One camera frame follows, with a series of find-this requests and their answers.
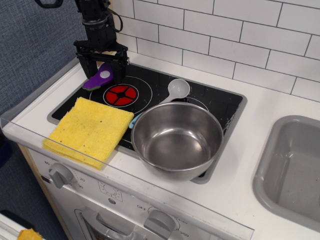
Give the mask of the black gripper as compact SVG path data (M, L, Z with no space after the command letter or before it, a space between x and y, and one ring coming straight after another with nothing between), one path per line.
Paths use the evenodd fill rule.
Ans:
M117 42L117 33L112 19L82 20L85 28L86 40L75 41L77 49L77 58L85 73L87 79L90 79L98 72L97 55L103 52L116 52L115 56L107 57L106 60L111 62L113 80L119 84L126 77L126 70L129 64L127 55L128 48Z

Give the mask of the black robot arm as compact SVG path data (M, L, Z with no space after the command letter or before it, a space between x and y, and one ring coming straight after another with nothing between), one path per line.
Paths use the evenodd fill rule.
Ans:
M87 77L98 73L97 62L109 63L111 76L116 84L126 77L129 57L128 48L117 42L117 33L108 0L77 0L76 6L82 15L87 40L75 41L76 56Z

